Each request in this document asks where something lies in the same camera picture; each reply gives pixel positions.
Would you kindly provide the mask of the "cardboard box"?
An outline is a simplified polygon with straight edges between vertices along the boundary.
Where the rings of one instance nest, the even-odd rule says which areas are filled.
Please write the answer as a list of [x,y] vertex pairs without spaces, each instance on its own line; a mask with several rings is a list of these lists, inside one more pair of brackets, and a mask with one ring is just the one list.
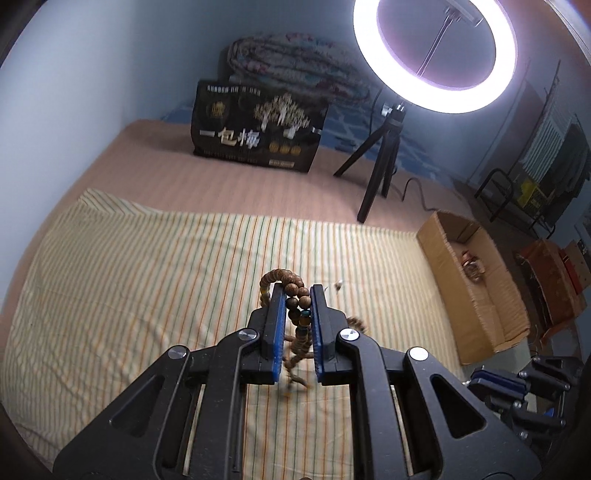
[[[515,347],[530,333],[521,293],[488,232],[476,221],[437,211],[417,239],[446,307],[464,366]],[[462,252],[480,258],[484,279],[474,283],[461,266]]]

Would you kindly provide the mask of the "orange covered stool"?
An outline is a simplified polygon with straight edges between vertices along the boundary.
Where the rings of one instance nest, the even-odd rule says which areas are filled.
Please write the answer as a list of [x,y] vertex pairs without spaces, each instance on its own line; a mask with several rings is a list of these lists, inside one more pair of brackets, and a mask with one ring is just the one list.
[[539,306],[541,341],[571,327],[587,308],[584,291],[590,287],[590,269],[578,245],[560,248],[547,239],[536,240],[517,254],[526,271],[532,299]]

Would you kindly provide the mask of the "red brown bangle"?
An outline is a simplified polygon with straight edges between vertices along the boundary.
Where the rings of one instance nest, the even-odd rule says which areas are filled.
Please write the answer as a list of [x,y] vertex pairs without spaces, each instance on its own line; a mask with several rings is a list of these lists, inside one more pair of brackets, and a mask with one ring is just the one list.
[[479,257],[472,254],[469,250],[462,252],[461,266],[467,278],[474,283],[479,283],[484,279],[485,268]]

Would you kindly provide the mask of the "striped yellow cloth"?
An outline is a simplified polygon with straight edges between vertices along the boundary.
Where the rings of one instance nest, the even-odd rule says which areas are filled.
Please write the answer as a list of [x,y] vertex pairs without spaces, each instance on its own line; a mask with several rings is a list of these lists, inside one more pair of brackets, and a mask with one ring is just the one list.
[[[162,212],[85,191],[42,239],[1,366],[1,401],[45,466],[169,347],[245,327],[259,281],[285,268],[325,287],[379,344],[462,371],[412,233],[280,217]],[[335,290],[335,283],[342,289]]]

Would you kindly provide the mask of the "black clothes rack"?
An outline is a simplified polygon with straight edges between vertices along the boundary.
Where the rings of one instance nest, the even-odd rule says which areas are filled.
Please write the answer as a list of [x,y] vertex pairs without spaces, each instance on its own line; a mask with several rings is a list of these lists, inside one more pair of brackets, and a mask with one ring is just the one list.
[[517,157],[489,170],[474,194],[489,212],[533,237],[551,238],[556,224],[590,179],[590,145],[566,104],[557,66],[540,113]]

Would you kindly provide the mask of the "yellow box on rack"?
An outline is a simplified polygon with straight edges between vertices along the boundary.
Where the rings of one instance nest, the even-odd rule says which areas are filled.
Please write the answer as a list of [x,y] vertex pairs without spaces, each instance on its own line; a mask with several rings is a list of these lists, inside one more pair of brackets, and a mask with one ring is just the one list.
[[521,194],[517,199],[518,205],[523,211],[533,216],[547,204],[546,195],[540,190],[539,185],[531,179],[526,179],[520,186]]

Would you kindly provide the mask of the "dark hanging clothes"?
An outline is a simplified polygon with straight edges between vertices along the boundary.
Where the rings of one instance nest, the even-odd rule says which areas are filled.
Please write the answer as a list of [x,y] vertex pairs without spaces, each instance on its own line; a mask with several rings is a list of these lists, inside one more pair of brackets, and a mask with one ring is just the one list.
[[578,123],[569,127],[551,168],[554,200],[570,202],[590,179],[590,145]]

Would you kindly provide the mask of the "black tripod stand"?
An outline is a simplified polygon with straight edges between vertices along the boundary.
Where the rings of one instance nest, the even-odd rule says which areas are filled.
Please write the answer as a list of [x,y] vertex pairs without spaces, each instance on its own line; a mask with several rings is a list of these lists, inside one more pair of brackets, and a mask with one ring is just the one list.
[[366,193],[363,195],[362,204],[356,215],[356,221],[359,223],[363,224],[366,222],[370,208],[372,208],[378,193],[381,193],[384,198],[387,198],[389,195],[394,170],[396,169],[406,114],[406,103],[404,101],[399,102],[386,116],[383,125],[370,134],[367,140],[334,173],[335,177],[342,177],[356,161],[361,159],[378,141],[381,141]]

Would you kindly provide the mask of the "black snack bag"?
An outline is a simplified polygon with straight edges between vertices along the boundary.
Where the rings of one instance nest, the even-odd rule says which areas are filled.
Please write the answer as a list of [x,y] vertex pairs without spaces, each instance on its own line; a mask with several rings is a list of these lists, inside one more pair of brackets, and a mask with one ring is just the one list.
[[252,85],[201,80],[192,110],[193,154],[307,173],[329,104]]

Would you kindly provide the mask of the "white striped hanging towel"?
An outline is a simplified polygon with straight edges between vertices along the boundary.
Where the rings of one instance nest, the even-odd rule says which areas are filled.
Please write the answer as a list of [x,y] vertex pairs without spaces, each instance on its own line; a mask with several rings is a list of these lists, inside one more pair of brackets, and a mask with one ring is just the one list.
[[553,110],[544,116],[530,146],[521,160],[524,172],[539,183],[554,163],[564,142],[572,116],[568,111]]

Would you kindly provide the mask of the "tan bed sheet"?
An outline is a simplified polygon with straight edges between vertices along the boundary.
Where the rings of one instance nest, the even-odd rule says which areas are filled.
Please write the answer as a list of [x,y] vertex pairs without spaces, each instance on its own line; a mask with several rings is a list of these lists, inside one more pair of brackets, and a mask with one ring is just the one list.
[[307,174],[193,155],[187,127],[140,120],[126,127],[56,199],[25,237],[1,313],[12,320],[35,251],[50,223],[85,190],[97,189],[163,211],[280,216],[353,223],[373,170],[362,159],[341,178],[345,154],[318,149]]

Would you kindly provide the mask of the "folded floral quilt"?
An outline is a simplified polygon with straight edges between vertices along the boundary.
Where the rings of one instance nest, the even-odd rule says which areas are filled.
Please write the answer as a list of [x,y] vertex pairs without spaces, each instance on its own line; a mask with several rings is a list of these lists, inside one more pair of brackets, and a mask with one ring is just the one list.
[[348,45],[304,33],[243,37],[228,47],[232,78],[329,103],[363,104],[377,89]]

